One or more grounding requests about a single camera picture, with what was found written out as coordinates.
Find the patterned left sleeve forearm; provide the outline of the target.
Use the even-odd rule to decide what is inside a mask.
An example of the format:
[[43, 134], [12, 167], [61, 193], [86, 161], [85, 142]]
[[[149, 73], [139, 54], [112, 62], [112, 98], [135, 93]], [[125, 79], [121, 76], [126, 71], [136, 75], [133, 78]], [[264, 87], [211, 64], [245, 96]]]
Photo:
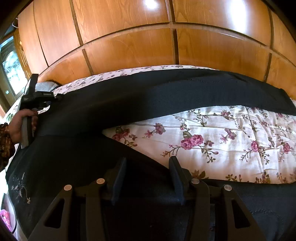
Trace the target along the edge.
[[9, 159], [15, 154], [15, 145], [10, 136], [8, 123], [1, 124], [0, 134], [0, 172], [9, 163]]

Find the person's left hand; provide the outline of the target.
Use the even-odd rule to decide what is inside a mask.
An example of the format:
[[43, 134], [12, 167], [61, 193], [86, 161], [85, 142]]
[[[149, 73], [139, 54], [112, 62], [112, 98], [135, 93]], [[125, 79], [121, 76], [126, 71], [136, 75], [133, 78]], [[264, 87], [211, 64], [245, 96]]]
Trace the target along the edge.
[[32, 129], [35, 131], [37, 126], [37, 120], [38, 120], [38, 112], [33, 109], [22, 109], [18, 111], [14, 117], [12, 118], [11, 122], [9, 123], [9, 133], [11, 136], [11, 140], [13, 144], [19, 144], [22, 140], [22, 124], [23, 119], [25, 117], [31, 117], [32, 118]]

